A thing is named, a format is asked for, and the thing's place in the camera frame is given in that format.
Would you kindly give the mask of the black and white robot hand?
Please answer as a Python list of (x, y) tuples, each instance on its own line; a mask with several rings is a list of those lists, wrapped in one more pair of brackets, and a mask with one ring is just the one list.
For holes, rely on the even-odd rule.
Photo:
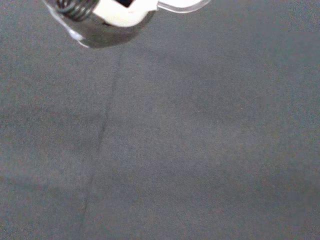
[(64, 17), (82, 22), (91, 16), (120, 28), (139, 24), (158, 9), (157, 0), (57, 0), (56, 10)]

